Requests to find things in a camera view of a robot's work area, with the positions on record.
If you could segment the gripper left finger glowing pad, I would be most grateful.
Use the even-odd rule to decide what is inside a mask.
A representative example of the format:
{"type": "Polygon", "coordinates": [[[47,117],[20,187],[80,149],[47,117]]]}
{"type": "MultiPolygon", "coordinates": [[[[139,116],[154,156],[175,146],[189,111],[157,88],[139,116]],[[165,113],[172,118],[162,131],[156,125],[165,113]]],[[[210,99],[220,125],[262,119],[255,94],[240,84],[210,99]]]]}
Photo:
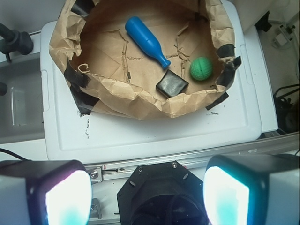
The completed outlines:
{"type": "Polygon", "coordinates": [[[85,225],[92,185],[77,160],[0,163],[2,225],[85,225]]]}

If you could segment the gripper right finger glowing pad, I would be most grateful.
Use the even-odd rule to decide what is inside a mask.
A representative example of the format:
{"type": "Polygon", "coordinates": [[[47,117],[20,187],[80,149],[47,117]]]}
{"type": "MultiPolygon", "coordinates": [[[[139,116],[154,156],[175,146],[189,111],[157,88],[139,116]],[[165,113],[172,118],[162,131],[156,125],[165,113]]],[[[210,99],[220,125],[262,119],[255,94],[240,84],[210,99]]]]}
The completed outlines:
{"type": "Polygon", "coordinates": [[[203,200],[213,225],[298,225],[300,157],[213,156],[204,175],[203,200]]]}

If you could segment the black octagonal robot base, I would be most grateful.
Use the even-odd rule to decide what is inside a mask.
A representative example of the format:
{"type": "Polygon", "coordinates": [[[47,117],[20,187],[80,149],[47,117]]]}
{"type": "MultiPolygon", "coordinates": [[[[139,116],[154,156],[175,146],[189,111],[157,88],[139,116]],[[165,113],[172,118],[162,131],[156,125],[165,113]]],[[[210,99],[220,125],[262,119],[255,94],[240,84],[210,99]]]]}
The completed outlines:
{"type": "Polygon", "coordinates": [[[207,225],[203,181],[177,161],[140,165],[117,193],[122,225],[207,225]]]}

